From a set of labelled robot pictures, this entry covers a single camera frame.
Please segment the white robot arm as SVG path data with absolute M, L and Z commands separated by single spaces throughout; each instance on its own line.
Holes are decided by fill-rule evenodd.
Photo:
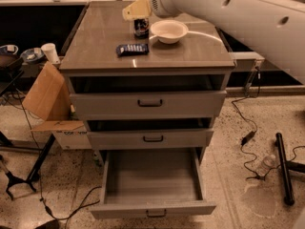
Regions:
M 187 13 L 206 20 L 280 70 L 305 83 L 305 4 L 297 0 L 136 0 L 123 9 L 134 20 Z

